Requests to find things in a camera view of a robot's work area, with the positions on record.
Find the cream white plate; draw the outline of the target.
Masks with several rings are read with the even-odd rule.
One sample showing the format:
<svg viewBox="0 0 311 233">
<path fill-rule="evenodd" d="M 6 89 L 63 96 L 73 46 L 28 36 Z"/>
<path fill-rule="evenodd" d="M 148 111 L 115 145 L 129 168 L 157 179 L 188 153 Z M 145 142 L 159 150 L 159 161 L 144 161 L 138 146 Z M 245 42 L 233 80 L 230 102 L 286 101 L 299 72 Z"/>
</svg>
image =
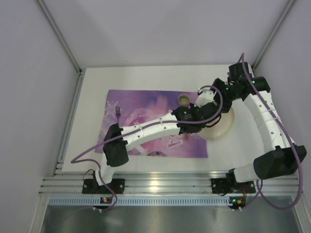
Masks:
<svg viewBox="0 0 311 233">
<path fill-rule="evenodd" d="M 218 140 L 231 130 L 235 120 L 233 108 L 228 113 L 222 113 L 221 117 L 208 123 L 198 134 L 204 140 Z"/>
</svg>

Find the purple Elsa placemat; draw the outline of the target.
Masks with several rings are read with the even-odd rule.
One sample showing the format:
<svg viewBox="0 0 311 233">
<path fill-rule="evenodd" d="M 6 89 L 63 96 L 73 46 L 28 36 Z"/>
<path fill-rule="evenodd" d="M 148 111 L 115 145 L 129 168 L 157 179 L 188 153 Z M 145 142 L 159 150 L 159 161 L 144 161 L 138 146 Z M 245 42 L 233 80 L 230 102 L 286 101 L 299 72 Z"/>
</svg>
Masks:
<svg viewBox="0 0 311 233">
<path fill-rule="evenodd" d="M 104 140 L 109 127 L 117 123 L 115 108 L 121 108 L 120 126 L 134 126 L 157 119 L 179 107 L 178 96 L 181 91 L 159 90 L 113 90 L 106 96 L 104 116 L 98 136 L 98 143 Z M 129 155 L 207 158 L 207 142 L 197 133 L 165 136 L 137 146 Z"/>
</svg>

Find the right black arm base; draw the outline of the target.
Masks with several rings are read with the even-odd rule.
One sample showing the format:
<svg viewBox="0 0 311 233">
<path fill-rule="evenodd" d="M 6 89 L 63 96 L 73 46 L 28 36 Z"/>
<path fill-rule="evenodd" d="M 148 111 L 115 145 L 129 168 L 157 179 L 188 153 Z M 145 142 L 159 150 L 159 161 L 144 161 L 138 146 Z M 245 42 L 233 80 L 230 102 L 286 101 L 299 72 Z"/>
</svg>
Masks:
<svg viewBox="0 0 311 233">
<path fill-rule="evenodd" d="M 213 194 L 225 196 L 226 194 L 255 194 L 256 189 L 253 181 L 238 183 L 235 179 L 234 169 L 225 174 L 225 178 L 212 178 L 211 188 Z"/>
</svg>

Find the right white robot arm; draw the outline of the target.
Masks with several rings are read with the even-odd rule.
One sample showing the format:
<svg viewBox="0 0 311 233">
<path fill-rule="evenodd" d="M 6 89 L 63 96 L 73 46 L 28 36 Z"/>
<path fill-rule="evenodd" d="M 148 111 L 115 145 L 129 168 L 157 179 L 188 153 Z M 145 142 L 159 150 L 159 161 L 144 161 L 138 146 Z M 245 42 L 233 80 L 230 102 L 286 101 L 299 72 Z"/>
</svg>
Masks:
<svg viewBox="0 0 311 233">
<path fill-rule="evenodd" d="M 222 106 L 221 113 L 228 113 L 233 101 L 243 101 L 254 118 L 263 142 L 263 155 L 248 165 L 229 170 L 227 176 L 235 183 L 244 183 L 294 174 L 298 169 L 296 157 L 303 161 L 307 151 L 304 146 L 297 146 L 290 137 L 286 137 L 282 130 L 266 79 L 253 78 L 248 64 L 244 62 L 229 66 L 226 82 L 217 78 L 212 85 L 219 90 L 213 100 Z"/>
</svg>

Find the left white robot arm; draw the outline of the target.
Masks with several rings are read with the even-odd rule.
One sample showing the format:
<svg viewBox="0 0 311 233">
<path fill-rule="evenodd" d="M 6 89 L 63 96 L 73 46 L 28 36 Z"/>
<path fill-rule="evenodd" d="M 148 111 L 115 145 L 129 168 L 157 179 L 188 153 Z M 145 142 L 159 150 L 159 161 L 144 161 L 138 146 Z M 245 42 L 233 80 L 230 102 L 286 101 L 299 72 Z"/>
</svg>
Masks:
<svg viewBox="0 0 311 233">
<path fill-rule="evenodd" d="M 178 107 L 171 113 L 129 127 L 113 124 L 108 129 L 103 146 L 104 162 L 95 172 L 95 179 L 99 186 L 112 181 L 113 168 L 129 162 L 128 151 L 136 146 L 170 135 L 184 133 L 198 133 L 214 119 L 221 116 L 223 104 L 209 102 L 201 107 L 191 104 L 190 107 Z"/>
</svg>

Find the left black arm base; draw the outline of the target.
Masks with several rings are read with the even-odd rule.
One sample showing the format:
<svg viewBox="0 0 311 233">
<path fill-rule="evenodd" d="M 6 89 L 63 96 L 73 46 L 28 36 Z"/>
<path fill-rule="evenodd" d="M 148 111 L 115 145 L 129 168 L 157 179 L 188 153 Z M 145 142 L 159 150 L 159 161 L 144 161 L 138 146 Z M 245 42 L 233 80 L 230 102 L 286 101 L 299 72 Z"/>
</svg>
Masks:
<svg viewBox="0 0 311 233">
<path fill-rule="evenodd" d="M 124 189 L 125 179 L 112 179 L 112 182 L 107 185 L 99 185 L 94 170 L 92 170 L 92 178 L 83 178 L 83 194 L 123 194 Z"/>
</svg>

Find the small beige cup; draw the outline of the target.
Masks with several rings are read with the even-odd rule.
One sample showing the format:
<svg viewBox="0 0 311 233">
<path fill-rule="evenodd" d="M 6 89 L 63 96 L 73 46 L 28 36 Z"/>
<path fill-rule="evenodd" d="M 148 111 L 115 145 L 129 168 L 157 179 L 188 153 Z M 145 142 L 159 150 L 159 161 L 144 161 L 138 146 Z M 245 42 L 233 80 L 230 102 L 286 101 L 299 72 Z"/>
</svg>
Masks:
<svg viewBox="0 0 311 233">
<path fill-rule="evenodd" d="M 178 96 L 179 106 L 188 107 L 190 105 L 190 96 L 187 94 L 181 94 Z"/>
</svg>

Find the iridescent purple fork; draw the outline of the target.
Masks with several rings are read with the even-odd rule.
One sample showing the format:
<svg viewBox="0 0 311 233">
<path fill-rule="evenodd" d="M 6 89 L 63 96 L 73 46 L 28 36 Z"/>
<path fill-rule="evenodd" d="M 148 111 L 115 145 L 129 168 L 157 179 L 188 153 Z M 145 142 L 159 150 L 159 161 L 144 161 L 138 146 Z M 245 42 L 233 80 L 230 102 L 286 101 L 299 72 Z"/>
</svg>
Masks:
<svg viewBox="0 0 311 233">
<path fill-rule="evenodd" d="M 120 117 L 121 117 L 121 108 L 117 105 L 115 108 L 115 114 L 117 118 L 117 123 L 119 123 Z"/>
</svg>

